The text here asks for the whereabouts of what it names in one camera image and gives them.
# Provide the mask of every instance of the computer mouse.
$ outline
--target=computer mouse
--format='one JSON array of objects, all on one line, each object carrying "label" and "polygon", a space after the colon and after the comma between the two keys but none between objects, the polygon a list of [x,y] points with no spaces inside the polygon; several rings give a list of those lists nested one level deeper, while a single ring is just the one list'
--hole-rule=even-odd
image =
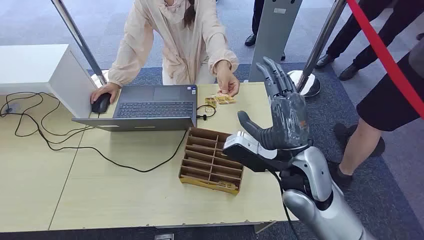
[{"label": "computer mouse", "polygon": [[93,113],[104,114],[108,110],[111,104],[111,94],[106,92],[100,95],[96,101],[91,105],[91,111]]}]

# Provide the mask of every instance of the woman's right hand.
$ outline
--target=woman's right hand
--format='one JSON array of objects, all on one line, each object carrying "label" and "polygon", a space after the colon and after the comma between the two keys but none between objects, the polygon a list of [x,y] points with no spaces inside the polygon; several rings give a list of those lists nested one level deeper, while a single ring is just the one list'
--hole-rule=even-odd
[{"label": "woman's right hand", "polygon": [[91,97],[90,97],[90,102],[91,104],[93,104],[102,94],[105,93],[110,93],[111,97],[110,97],[110,103],[112,104],[113,102],[115,102],[115,98],[117,97],[118,94],[118,90],[121,87],[118,84],[115,83],[107,83],[106,85],[101,86],[99,89],[95,90],[92,92]]}]

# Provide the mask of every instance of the white panel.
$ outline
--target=white panel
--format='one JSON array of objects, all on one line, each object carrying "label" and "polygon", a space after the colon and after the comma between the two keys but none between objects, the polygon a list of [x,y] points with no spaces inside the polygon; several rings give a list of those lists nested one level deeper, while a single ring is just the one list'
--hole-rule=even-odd
[{"label": "white panel", "polygon": [[47,83],[67,47],[67,44],[0,46],[0,87]]},{"label": "white panel", "polygon": [[75,118],[89,117],[90,95],[97,87],[69,48],[54,71],[49,87]]}]

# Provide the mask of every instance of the laptop keyboard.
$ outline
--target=laptop keyboard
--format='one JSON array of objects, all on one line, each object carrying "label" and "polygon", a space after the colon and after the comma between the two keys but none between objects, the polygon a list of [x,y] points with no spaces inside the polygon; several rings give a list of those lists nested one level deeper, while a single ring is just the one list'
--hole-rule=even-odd
[{"label": "laptop keyboard", "polygon": [[192,101],[124,102],[117,109],[117,118],[192,117]]}]

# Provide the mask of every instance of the laptop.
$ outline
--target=laptop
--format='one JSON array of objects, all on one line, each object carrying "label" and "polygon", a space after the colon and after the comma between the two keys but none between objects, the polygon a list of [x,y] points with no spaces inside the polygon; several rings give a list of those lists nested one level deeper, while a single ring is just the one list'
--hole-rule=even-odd
[{"label": "laptop", "polygon": [[110,132],[187,130],[196,108],[196,85],[124,86],[112,118],[72,120]]}]

